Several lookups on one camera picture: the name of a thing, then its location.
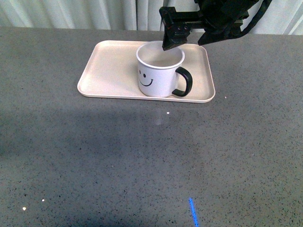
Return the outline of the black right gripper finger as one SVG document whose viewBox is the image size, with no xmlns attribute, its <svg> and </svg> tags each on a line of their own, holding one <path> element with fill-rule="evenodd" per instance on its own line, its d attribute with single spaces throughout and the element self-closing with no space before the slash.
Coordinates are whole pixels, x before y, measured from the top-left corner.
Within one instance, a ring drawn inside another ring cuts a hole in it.
<svg viewBox="0 0 303 227">
<path fill-rule="evenodd" d="M 164 51 L 176 48 L 187 43 L 189 32 L 185 33 L 164 33 L 162 48 Z"/>
<path fill-rule="evenodd" d="M 239 27 L 227 26 L 221 29 L 206 29 L 198 40 L 198 45 L 205 45 L 235 38 L 239 34 Z"/>
</svg>

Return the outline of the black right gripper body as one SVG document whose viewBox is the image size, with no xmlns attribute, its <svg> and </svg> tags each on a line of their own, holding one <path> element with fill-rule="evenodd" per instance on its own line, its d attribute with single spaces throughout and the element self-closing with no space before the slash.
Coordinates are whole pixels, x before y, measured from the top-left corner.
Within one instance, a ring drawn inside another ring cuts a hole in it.
<svg viewBox="0 0 303 227">
<path fill-rule="evenodd" d="M 256 0 L 196 0 L 198 11 L 177 12 L 175 7 L 161 7 L 159 12 L 168 38 L 186 38 L 192 29 L 206 33 L 239 35 L 242 21 Z"/>
</svg>

